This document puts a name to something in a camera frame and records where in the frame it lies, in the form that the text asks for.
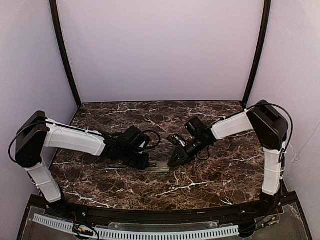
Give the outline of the white universal remote control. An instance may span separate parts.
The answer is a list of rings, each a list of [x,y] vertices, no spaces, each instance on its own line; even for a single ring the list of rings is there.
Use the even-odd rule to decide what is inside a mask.
[[[168,173],[170,168],[168,163],[165,161],[150,161],[149,167],[143,170],[144,172],[152,172],[152,173]]]

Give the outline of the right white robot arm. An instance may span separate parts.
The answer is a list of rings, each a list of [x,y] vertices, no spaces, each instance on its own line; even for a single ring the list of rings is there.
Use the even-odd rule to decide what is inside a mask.
[[[167,137],[175,146],[168,166],[176,167],[188,163],[217,141],[244,132],[254,132],[264,154],[262,193],[275,196],[281,188],[285,154],[293,134],[292,117],[281,114],[285,111],[277,104],[261,100],[211,125],[206,125],[194,116],[184,125],[192,137],[191,140],[186,140],[179,134]]]

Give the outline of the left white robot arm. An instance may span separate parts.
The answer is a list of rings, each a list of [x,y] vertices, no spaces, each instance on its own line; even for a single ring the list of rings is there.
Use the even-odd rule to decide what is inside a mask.
[[[10,143],[15,153],[8,150],[9,158],[24,168],[49,203],[63,198],[41,153],[43,148],[57,148],[90,154],[112,161],[120,160],[138,170],[149,167],[146,152],[150,138],[135,126],[125,132],[108,133],[72,127],[46,117],[36,111],[18,130]]]

